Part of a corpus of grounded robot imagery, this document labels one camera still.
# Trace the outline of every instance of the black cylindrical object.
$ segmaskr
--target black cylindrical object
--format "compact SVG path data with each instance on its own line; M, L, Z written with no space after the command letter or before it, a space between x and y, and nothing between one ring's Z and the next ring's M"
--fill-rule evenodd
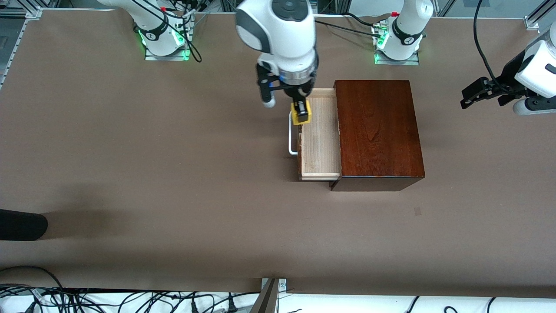
M47 228L48 221L41 214L0 209L0 240L37 240Z

